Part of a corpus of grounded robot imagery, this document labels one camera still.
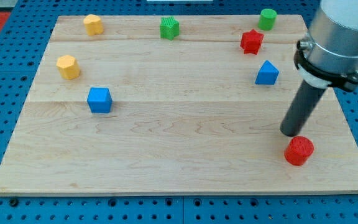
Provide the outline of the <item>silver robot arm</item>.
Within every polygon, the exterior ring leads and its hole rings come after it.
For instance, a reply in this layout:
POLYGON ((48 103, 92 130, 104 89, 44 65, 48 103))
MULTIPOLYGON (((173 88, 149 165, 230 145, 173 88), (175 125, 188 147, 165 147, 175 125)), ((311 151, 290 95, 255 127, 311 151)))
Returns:
POLYGON ((314 88, 358 87, 358 0, 321 0, 294 63, 314 88))

